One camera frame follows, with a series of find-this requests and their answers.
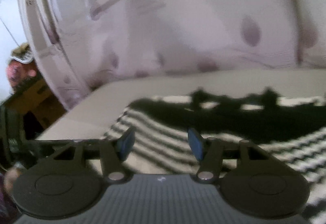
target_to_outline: ribbed gray surface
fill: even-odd
[[[300,216],[259,220],[232,209],[212,185],[189,175],[135,175],[111,186],[90,210],[65,220],[37,220],[27,215],[15,224],[309,224]]]

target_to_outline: purple cloth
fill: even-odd
[[[19,211],[4,190],[4,175],[0,174],[0,224],[12,223]]]

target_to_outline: silver screw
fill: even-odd
[[[108,177],[112,181],[120,181],[124,178],[124,174],[119,171],[115,171],[110,173]]]
[[[205,180],[211,180],[211,179],[213,179],[213,177],[214,177],[214,174],[211,173],[210,171],[202,171],[202,172],[200,172],[198,174],[198,178],[200,180],[203,180],[203,181],[205,181]]]

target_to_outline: striped cloth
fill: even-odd
[[[187,142],[186,128],[177,126],[173,118],[177,109],[187,113],[195,112],[192,109],[193,96],[170,96],[170,97],[152,97],[149,99],[140,99],[132,102],[124,109],[123,114],[117,119],[117,122],[107,131],[106,136],[110,139],[119,138],[128,128],[136,128],[136,143],[133,151],[124,163],[124,166],[136,173],[153,174],[178,174],[178,173],[196,173],[199,164],[194,158]],[[241,107],[237,111],[244,113],[261,111],[262,104],[248,104],[242,101]],[[212,110],[221,105],[218,99],[204,100],[200,102],[201,109]],[[323,97],[288,99],[279,97],[277,105],[283,107],[295,108],[300,106],[312,107],[314,111],[304,112],[298,108],[302,114],[308,117],[315,117],[321,114],[320,110],[326,109],[325,99]],[[164,113],[164,107],[171,108],[170,116]],[[177,115],[175,120],[184,121],[184,116]],[[258,140],[250,137],[250,133],[244,136],[226,133],[225,131],[205,131],[201,129],[204,138],[216,137],[229,142],[239,142],[241,139],[250,139],[254,143],[259,142],[259,146],[270,154],[285,162],[296,171],[301,172],[311,184],[311,194],[307,206],[303,212],[303,217],[310,220],[313,224],[326,223],[326,121],[321,120],[316,126],[318,129],[310,133],[300,135],[288,134],[289,140],[276,141],[267,138]],[[235,168],[235,161],[223,162],[223,173]]]

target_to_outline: beige table surface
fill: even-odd
[[[214,94],[242,97],[266,86],[285,97],[324,96],[326,70],[218,71],[186,77],[145,78],[113,82],[93,92],[39,139],[99,138],[131,101],[154,95],[185,95],[198,87]]]

